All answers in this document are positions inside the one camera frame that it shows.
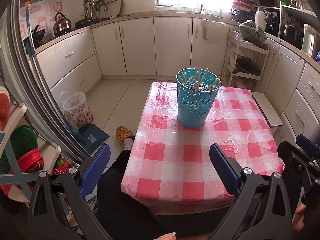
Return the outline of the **person hand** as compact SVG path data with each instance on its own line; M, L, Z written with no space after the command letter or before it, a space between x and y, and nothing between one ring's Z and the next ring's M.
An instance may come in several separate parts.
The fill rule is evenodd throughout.
M293 235L296 235L297 233L299 233L300 230L302 230L302 228L304 227L305 210L306 210L306 205L301 203L300 206L297 207L295 211L294 218L292 220Z

